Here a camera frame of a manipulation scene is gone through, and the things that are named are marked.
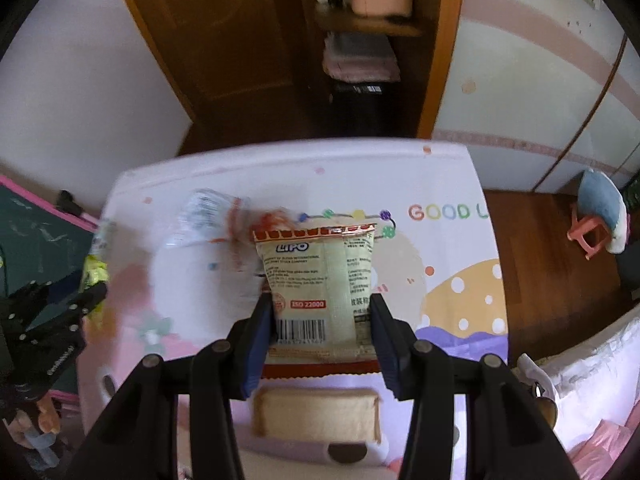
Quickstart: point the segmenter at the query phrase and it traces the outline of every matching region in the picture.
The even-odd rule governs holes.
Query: stack of folded fabric
[[[383,34],[330,34],[324,40],[322,67],[347,83],[400,81],[396,55]]]

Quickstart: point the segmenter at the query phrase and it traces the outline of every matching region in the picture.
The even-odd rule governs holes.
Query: child's chair
[[[619,254],[625,249],[627,224],[625,203],[615,184],[601,171],[585,170],[578,201],[572,206],[571,228],[566,237],[580,244],[587,260],[604,247],[610,253]],[[589,232],[596,238],[593,246],[584,239]]]

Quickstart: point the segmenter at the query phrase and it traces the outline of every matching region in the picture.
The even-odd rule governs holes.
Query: green chalkboard
[[[81,269],[92,237],[92,232],[59,218],[41,200],[0,176],[0,294],[11,294],[31,280],[55,282]],[[49,305],[34,324],[65,308]],[[77,393],[75,368],[66,371],[54,389]]]

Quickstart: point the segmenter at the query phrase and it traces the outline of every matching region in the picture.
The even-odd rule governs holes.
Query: red circular stamp
[[[284,296],[282,294],[278,294],[277,292],[274,292],[272,294],[272,298],[273,298],[274,311],[276,312],[276,314],[281,313],[284,310],[284,306],[285,306]]]

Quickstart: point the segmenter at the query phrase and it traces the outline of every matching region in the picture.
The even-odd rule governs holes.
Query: wall
[[[531,190],[580,129],[624,33],[584,0],[463,0],[434,139],[468,145],[482,186]],[[538,191],[584,168],[622,186],[640,168],[640,59],[629,42],[612,85]]]
[[[46,200],[100,210],[189,126],[124,0],[40,0],[0,62],[0,169]]]

